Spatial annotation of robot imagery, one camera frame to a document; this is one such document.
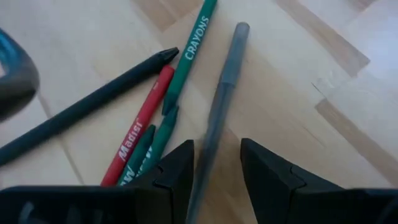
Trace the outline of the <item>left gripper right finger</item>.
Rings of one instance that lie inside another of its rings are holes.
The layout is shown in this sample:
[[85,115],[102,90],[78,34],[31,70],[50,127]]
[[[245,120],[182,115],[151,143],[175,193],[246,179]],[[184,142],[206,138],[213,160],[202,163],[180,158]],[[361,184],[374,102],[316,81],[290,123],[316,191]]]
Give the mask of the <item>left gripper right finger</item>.
[[249,138],[241,140],[241,164],[258,224],[334,222],[342,187]]

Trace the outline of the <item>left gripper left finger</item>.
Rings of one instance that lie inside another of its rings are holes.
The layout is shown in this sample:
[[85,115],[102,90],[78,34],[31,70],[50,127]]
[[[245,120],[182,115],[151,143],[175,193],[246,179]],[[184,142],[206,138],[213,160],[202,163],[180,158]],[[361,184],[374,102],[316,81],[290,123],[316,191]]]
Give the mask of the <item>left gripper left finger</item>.
[[185,224],[194,157],[194,140],[188,139],[130,183],[134,224]]

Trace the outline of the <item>matte black pen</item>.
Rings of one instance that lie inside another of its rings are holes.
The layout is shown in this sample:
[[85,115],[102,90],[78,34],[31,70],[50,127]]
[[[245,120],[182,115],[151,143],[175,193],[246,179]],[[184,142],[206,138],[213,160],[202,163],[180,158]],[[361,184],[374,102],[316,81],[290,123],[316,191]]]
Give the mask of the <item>matte black pen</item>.
[[161,69],[168,65],[178,53],[178,47],[157,52],[55,116],[0,147],[0,167],[62,133],[118,96],[160,73]]

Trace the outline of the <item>grey capped pen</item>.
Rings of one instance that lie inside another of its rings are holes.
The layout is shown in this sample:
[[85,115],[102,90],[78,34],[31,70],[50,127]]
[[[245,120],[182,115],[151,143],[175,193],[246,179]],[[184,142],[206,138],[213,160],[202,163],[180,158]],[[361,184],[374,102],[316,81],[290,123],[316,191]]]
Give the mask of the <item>grey capped pen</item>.
[[211,104],[208,126],[201,147],[192,194],[189,201],[185,224],[196,224],[201,202],[205,196],[210,172],[213,168],[218,145],[224,128],[234,89],[241,74],[242,61],[249,36],[250,26],[247,22],[236,24],[228,55],[220,73],[217,88]]

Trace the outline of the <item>blue handled scissors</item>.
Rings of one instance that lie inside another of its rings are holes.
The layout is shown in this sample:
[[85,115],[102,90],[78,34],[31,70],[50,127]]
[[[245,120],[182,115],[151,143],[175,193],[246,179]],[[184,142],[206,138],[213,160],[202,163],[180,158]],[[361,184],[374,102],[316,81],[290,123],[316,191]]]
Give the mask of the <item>blue handled scissors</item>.
[[0,28],[0,122],[22,110],[40,86],[37,67],[29,54]]

